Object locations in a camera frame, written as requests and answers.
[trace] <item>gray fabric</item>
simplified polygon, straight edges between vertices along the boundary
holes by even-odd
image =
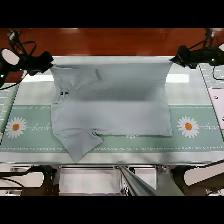
[[[57,92],[52,129],[73,161],[102,143],[97,134],[171,136],[164,87],[170,67],[166,62],[51,68]]]

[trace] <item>table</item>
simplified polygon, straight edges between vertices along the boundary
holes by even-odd
[[[54,57],[54,64],[147,63],[158,58],[163,61],[171,57],[65,56]],[[210,66],[201,66],[208,78]],[[223,138],[204,78],[199,69],[172,65],[166,81],[172,137],[103,136],[104,142],[86,154],[79,164],[198,164],[223,159]],[[50,105],[54,93],[50,70],[27,76],[20,84],[9,122],[25,119],[27,129],[14,139],[3,136],[0,162],[73,164],[51,130]],[[178,122],[185,117],[198,125],[194,138],[178,130]]]

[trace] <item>red-brown floor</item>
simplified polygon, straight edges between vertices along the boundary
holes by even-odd
[[[180,45],[188,47],[205,39],[204,28],[20,28],[21,42],[34,40],[34,55],[49,51],[65,55],[172,56]],[[0,47],[9,48],[7,28],[0,28]],[[224,32],[218,33],[224,42]],[[10,82],[18,79],[10,75]]]

